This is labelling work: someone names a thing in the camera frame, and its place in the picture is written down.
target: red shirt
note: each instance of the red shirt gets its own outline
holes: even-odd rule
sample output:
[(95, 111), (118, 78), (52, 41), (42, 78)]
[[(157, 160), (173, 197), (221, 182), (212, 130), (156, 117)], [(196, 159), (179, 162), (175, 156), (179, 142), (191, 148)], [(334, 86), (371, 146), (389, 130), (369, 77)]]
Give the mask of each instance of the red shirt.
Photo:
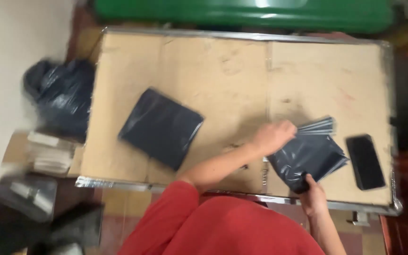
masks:
[(201, 205), (198, 191), (176, 181), (152, 203), (119, 255), (324, 255), (293, 220), (254, 202), (217, 196)]

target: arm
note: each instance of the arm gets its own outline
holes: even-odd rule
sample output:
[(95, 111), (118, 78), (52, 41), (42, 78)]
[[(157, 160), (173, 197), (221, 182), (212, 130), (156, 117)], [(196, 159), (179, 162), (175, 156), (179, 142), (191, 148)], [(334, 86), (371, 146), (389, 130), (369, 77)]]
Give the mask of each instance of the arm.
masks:
[(275, 153), (291, 140), (297, 128), (290, 121), (263, 125), (251, 142), (228, 153), (203, 161), (177, 179), (193, 185), (200, 193), (217, 184), (239, 167)]
[(311, 236), (327, 255), (345, 255), (343, 243), (330, 217), (324, 189), (310, 174), (306, 175), (310, 189), (300, 195), (303, 211), (310, 222)]

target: cardboard sheet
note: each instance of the cardboard sheet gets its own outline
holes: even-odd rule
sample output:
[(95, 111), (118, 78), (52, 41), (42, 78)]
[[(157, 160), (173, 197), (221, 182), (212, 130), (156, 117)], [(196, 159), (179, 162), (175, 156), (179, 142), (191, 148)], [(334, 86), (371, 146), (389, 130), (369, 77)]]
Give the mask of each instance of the cardboard sheet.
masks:
[[(173, 171), (117, 140), (150, 86), (205, 118), (179, 171), (243, 142), (269, 120), (288, 118), (301, 124), (332, 115), (337, 121), (335, 140), (344, 149), (345, 136), (367, 132), (374, 138), (389, 179), (388, 99), (377, 45), (108, 33), (98, 62), (83, 176), (164, 185), (173, 181)], [(375, 111), (366, 113), (367, 108)], [(261, 193), (262, 165), (259, 159), (236, 171), (218, 189)], [(268, 193), (288, 196), (286, 185), (270, 178), (272, 173)], [(322, 184), (329, 200), (390, 202), (389, 188), (358, 190), (350, 165)]]

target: table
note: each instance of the table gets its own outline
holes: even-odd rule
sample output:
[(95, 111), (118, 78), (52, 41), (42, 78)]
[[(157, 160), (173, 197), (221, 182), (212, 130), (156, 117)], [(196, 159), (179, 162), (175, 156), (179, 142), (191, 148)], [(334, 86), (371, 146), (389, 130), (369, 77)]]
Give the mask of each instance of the table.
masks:
[[(334, 140), (368, 133), (387, 187), (361, 191), (352, 166), (321, 181), (331, 209), (397, 215), (391, 48), (371, 40), (108, 28), (91, 106), (79, 187), (161, 191), (174, 172), (117, 140), (139, 96), (155, 87), (200, 112), (202, 124), (179, 171), (242, 143), (259, 125), (290, 119), (300, 125), (331, 115)], [(262, 159), (216, 188), (252, 200), (299, 203)]]

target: black phone case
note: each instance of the black phone case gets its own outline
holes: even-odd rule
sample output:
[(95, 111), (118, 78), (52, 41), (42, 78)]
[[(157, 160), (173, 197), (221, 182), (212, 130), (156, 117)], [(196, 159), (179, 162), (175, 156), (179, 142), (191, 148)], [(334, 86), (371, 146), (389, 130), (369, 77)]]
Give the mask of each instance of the black phone case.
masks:
[[(354, 167), (355, 180), (357, 187), (363, 191), (380, 188), (385, 186), (385, 179), (383, 177), (382, 168), (378, 161), (377, 153), (370, 135), (365, 134), (361, 136), (349, 137), (346, 139), (346, 145), (352, 165)], [(369, 156), (364, 153), (373, 153), (370, 157), (373, 162), (369, 162), (369, 167), (364, 166), (365, 169), (360, 169), (362, 164), (360, 160), (367, 160)], [(362, 175), (360, 171), (370, 171), (369, 175)]]

